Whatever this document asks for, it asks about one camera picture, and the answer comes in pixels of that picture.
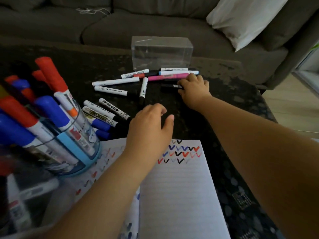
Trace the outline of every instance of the table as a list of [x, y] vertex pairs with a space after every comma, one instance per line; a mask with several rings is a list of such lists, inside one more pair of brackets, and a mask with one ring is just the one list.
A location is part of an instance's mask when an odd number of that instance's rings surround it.
[[[91, 84], [132, 72], [130, 50], [0, 37], [0, 54], [1, 63], [22, 60], [34, 69], [37, 69], [35, 58], [49, 56], [79, 104], [82, 105], [84, 100], [98, 104], [98, 99], [102, 97], [131, 116], [138, 112], [136, 101], [95, 92]], [[193, 57], [191, 67], [200, 70], [204, 79], [209, 80], [213, 96], [276, 122], [257, 88], [244, 80], [241, 63]], [[10, 75], [5, 65], [0, 70], [2, 77]], [[136, 91], [140, 90], [140, 85], [130, 83], [113, 87]], [[162, 93], [158, 82], [150, 82], [146, 92], [146, 104], [154, 103], [161, 103], [167, 108], [163, 121], [168, 114], [175, 115], [173, 139], [201, 140], [231, 237], [282, 238], [281, 232], [261, 209], [232, 165], [204, 117], [187, 108], [177, 92]], [[120, 137], [123, 134], [113, 135], [113, 138]]]

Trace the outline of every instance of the gray sofa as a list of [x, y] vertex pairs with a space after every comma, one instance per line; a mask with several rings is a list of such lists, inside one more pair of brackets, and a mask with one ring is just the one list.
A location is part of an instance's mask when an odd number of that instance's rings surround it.
[[[237, 60], [247, 81], [275, 88], [319, 38], [319, 0], [289, 0], [247, 47], [206, 23], [219, 0], [0, 0], [0, 35], [130, 49], [132, 36], [188, 37], [193, 56]], [[77, 8], [105, 8], [80, 14]]]

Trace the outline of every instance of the notebook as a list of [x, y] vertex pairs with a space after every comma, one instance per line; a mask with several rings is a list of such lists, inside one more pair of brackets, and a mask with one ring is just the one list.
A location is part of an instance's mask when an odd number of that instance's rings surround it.
[[[125, 148], [102, 142], [102, 157], [70, 178], [78, 201]], [[119, 239], [230, 239], [199, 140], [172, 140], [133, 197]]]

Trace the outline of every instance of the person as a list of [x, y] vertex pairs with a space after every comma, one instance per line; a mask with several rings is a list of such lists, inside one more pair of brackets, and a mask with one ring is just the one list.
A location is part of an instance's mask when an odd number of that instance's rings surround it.
[[[288, 239], [319, 238], [319, 145], [211, 96], [202, 76], [190, 74], [178, 84], [184, 88], [178, 92], [185, 104], [207, 119], [283, 234]], [[172, 139], [174, 116], [162, 128], [165, 113], [161, 104], [138, 112], [122, 155], [45, 238], [117, 238], [135, 191]]]

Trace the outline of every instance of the forearm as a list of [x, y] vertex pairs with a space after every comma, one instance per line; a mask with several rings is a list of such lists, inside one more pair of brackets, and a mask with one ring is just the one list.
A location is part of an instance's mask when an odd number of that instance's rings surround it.
[[134, 161], [132, 157], [119, 157], [45, 238], [117, 238], [133, 196], [148, 172]]
[[314, 219], [319, 212], [316, 142], [214, 97], [206, 97], [198, 111], [212, 126], [257, 200], [283, 231], [289, 231], [293, 238], [300, 236], [298, 230], [318, 223]]

